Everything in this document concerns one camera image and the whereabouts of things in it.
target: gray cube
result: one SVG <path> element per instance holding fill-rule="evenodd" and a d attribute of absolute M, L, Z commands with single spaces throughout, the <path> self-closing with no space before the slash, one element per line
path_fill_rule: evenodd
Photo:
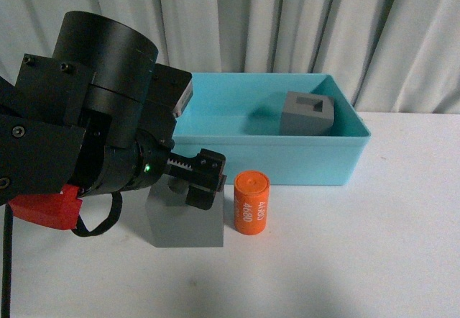
<path fill-rule="evenodd" d="M 224 191 L 209 210 L 185 204 L 186 192 L 163 175 L 150 189 L 145 204 L 155 247 L 222 247 Z"/>
<path fill-rule="evenodd" d="M 329 135 L 334 123 L 334 98 L 288 91 L 281 114 L 280 134 Z"/>

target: blue plastic container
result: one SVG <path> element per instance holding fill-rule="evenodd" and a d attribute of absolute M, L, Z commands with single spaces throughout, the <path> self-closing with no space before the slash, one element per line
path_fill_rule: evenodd
<path fill-rule="evenodd" d="M 279 135 L 287 91 L 334 97 L 330 136 Z M 227 183 L 253 169 L 272 185 L 343 185 L 369 139 L 331 76 L 297 73 L 194 73 L 193 98 L 174 135 L 181 155 L 223 153 Z"/>

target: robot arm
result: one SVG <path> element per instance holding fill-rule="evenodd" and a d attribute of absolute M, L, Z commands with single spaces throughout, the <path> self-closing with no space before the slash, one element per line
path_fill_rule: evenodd
<path fill-rule="evenodd" d="M 65 185 L 78 188 L 73 199 L 118 197 L 166 173 L 189 183 L 187 204 L 211 208 L 225 157 L 172 153 L 192 75 L 156 64 L 157 53 L 118 22 L 68 12 L 52 58 L 26 54 L 15 87 L 0 79 L 0 204 L 33 205 Z"/>

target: orange battery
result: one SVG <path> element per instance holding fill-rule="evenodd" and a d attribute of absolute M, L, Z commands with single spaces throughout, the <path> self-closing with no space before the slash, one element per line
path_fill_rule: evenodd
<path fill-rule="evenodd" d="M 259 171 L 245 171 L 235 178 L 235 228 L 246 235 L 259 234 L 267 224 L 269 178 Z"/>

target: white curtain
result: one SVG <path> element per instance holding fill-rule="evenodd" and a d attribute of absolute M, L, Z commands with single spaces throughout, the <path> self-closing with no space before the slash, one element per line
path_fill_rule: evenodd
<path fill-rule="evenodd" d="M 330 73 L 359 111 L 460 113 L 460 0 L 0 0 L 0 75 L 64 13 L 125 23 L 193 72 Z"/>

